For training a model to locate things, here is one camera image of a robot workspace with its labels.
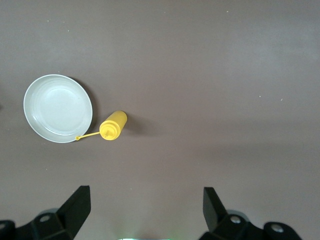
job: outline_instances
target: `black mechanical part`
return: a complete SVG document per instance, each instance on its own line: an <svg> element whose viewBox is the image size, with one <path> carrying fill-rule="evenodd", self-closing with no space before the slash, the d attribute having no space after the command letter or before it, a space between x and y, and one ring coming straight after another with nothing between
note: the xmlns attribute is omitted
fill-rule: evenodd
<svg viewBox="0 0 320 240"><path fill-rule="evenodd" d="M0 240L73 240L91 211L90 187L80 186L56 213L43 213L16 228L0 221Z"/></svg>
<svg viewBox="0 0 320 240"><path fill-rule="evenodd" d="M212 187L203 191L203 215L209 231L199 240L302 240L284 223L267 222L260 229L239 215L228 214Z"/></svg>

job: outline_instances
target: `white plate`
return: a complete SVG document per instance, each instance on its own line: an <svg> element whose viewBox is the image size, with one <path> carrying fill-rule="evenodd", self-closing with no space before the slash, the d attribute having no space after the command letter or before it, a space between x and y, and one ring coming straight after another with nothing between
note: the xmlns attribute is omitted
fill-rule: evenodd
<svg viewBox="0 0 320 240"><path fill-rule="evenodd" d="M35 80L25 92L23 109L32 129L55 143L69 143L84 135L93 114L86 91L76 81L58 74Z"/></svg>

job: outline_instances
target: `metal screw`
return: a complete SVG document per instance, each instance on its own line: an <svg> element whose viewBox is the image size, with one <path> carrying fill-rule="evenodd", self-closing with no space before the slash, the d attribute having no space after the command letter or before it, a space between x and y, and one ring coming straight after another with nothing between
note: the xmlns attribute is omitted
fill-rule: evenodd
<svg viewBox="0 0 320 240"><path fill-rule="evenodd" d="M43 217L40 218L40 222L43 223L43 222L46 222L50 219L50 215L45 215Z"/></svg>
<svg viewBox="0 0 320 240"><path fill-rule="evenodd" d="M273 231L275 231L277 233L283 233L284 232L284 229L278 224L272 224L271 228L272 228Z"/></svg>
<svg viewBox="0 0 320 240"><path fill-rule="evenodd" d="M234 224L239 224L241 223L241 220L238 216L232 216L230 217L231 222L233 222Z"/></svg>

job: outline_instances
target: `plate rim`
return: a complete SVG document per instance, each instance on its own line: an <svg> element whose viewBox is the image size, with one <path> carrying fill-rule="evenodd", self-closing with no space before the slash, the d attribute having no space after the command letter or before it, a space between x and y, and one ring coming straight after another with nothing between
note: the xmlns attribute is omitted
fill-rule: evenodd
<svg viewBox="0 0 320 240"><path fill-rule="evenodd" d="M93 106L92 106L92 102L91 102L91 99L87 93L87 91L84 89L83 86L81 86L77 81L75 81L74 79L68 77L68 76L65 76L65 75L61 75L61 74L47 74L47 75L43 75L41 77L38 77L36 80L34 80L30 85L29 87L26 89L25 91L25 94L24 94L24 98L23 98L23 112L24 112L24 116L29 124L29 126L33 129L33 131L35 131L40 137L50 141L50 142L54 142L54 143L71 143L71 142L74 142L76 139L73 139L73 140L67 140L67 141L56 141L56 140L52 140L52 139L49 139L45 136L43 136L42 134L40 134L38 131L35 130L35 128L33 127L33 125L30 123L29 119L28 119L28 116L27 116L27 113L26 113L26 98L27 98L27 95L30 94L30 89L32 88L32 86L34 84L36 84L38 81L41 81L42 79L44 78L48 78L48 77L59 77L63 80L68 80L68 81L71 81L73 84L76 84L78 87L80 87L80 89L83 90L83 92L85 93L85 96L88 100L88 103L90 105L90 124L88 125L87 129L85 130L86 132L88 131L91 123L92 123L92 118L93 118Z"/></svg>

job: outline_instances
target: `yellow bottle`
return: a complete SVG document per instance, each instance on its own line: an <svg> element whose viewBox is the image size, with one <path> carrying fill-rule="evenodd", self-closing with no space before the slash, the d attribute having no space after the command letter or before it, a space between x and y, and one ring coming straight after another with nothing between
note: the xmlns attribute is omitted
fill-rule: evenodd
<svg viewBox="0 0 320 240"><path fill-rule="evenodd" d="M83 136L76 136L75 140L80 140L92 135L100 134L105 140L115 140L119 137L124 128L128 117L123 111L115 111L103 123L101 123L99 131Z"/></svg>

